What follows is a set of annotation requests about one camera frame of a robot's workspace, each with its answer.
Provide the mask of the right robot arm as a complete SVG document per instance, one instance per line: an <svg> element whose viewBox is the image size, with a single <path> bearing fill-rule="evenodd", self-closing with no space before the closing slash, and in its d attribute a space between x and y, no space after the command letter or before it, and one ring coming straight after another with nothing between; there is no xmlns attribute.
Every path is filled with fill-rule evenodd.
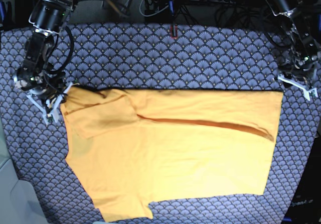
<svg viewBox="0 0 321 224"><path fill-rule="evenodd" d="M38 0L29 17L34 30L26 42L25 57L16 71L14 83L16 88L26 92L27 98L42 113L46 124L59 120L58 108L73 85L64 82L63 69L70 62L74 50L73 37L67 23L78 2ZM65 62L54 69L49 59L62 31L66 31L70 39L70 50Z"/></svg>

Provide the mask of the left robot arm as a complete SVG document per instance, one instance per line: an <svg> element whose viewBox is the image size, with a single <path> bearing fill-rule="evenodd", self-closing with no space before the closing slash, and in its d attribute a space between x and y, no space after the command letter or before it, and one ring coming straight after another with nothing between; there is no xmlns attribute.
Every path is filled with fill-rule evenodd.
<svg viewBox="0 0 321 224"><path fill-rule="evenodd" d="M280 27L289 38L289 45L279 45L263 29L270 43L289 51L289 58L278 66L277 79L286 87L299 88L306 100L317 97L318 92L313 81L320 61L320 43L313 37L307 20L309 13L317 12L317 6L308 6L303 0L264 1L274 17L280 19Z"/></svg>

